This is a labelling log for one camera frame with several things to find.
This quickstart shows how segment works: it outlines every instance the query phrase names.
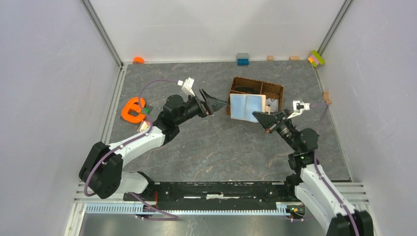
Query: blue lego block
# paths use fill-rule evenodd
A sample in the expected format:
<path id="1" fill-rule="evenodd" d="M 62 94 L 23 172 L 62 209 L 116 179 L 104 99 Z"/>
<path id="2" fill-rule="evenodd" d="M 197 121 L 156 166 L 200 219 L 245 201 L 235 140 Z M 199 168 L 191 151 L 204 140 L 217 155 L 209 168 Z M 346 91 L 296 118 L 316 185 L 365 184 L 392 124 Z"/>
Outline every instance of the blue lego block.
<path id="1" fill-rule="evenodd" d="M 236 55 L 236 59 L 249 59 L 249 54 L 248 53 L 238 53 Z"/>
<path id="2" fill-rule="evenodd" d="M 249 59 L 238 59 L 238 65 L 249 65 Z"/>

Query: pink block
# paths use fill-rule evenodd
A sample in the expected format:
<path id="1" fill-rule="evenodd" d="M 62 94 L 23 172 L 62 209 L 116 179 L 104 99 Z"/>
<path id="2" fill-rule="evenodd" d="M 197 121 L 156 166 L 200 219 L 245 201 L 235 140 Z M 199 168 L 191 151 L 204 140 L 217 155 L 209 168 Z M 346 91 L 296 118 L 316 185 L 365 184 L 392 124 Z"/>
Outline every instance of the pink block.
<path id="1" fill-rule="evenodd" d="M 314 55 L 311 55 L 310 57 L 311 57 L 311 59 L 313 59 L 313 61 L 314 61 L 317 65 L 320 65 L 319 60 L 317 60 L 317 58 L 316 58 Z"/>

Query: brown box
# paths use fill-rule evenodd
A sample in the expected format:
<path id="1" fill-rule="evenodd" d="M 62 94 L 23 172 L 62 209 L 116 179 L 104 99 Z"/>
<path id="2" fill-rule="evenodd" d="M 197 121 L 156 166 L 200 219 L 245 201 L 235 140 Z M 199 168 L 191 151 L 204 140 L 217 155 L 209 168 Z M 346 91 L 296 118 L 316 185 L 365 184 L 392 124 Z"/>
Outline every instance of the brown box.
<path id="1" fill-rule="evenodd" d="M 259 80 L 252 80 L 242 77 L 234 77 L 227 99 L 226 113 L 230 115 L 230 94 L 264 94 L 267 99 L 278 99 L 278 110 L 282 110 L 284 101 L 284 87 Z"/>

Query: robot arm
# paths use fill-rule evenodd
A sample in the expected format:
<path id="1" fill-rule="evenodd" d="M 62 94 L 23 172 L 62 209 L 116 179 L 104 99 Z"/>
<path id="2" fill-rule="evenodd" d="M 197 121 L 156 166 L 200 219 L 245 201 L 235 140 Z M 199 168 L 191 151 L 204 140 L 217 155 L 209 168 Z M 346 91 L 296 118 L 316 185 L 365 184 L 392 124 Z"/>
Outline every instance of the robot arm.
<path id="1" fill-rule="evenodd" d="M 123 172 L 123 167 L 141 154 L 167 144 L 179 133 L 179 125 L 185 121 L 195 116 L 204 118 L 212 115 L 227 105 L 225 101 L 211 97 L 202 89 L 199 91 L 203 100 L 200 100 L 191 90 L 192 80 L 191 84 L 187 81 L 190 79 L 185 81 L 182 90 L 188 94 L 188 100 L 184 102 L 179 95 L 169 96 L 163 111 L 150 126 L 151 130 L 110 145 L 103 142 L 93 145 L 80 170 L 79 178 L 87 182 L 93 172 L 88 187 L 100 198 L 108 198 L 116 192 L 142 193 L 148 180 L 139 173 Z M 105 155 L 108 156 L 94 172 L 94 167 Z"/>
<path id="2" fill-rule="evenodd" d="M 290 118 L 309 110 L 309 104 L 294 101 L 293 105 L 293 113 L 287 109 L 270 114 L 253 113 L 266 133 L 276 131 L 294 150 L 288 156 L 290 167 L 295 171 L 285 181 L 288 193 L 309 208 L 328 236 L 355 235 L 347 212 L 355 221 L 361 236 L 372 236 L 370 215 L 366 211 L 357 211 L 331 183 L 319 161 L 314 163 L 319 135 L 310 128 L 298 131 L 292 124 Z"/>

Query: orange clamp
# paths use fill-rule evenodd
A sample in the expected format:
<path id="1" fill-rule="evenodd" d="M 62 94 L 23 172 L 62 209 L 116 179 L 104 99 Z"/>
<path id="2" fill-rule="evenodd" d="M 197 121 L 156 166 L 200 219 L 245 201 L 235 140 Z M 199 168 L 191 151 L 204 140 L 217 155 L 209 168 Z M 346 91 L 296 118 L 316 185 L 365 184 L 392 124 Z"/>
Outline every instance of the orange clamp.
<path id="1" fill-rule="evenodd" d="M 141 106 L 145 107 L 145 100 L 141 98 Z M 141 113 L 141 107 L 139 106 L 139 98 L 133 97 L 131 98 L 126 105 L 123 107 L 123 110 L 121 111 L 121 117 L 125 119 L 127 122 L 133 123 L 133 124 L 139 124 L 145 119 L 145 115 Z M 134 116 L 130 113 L 134 111 L 137 112 L 138 115 Z"/>

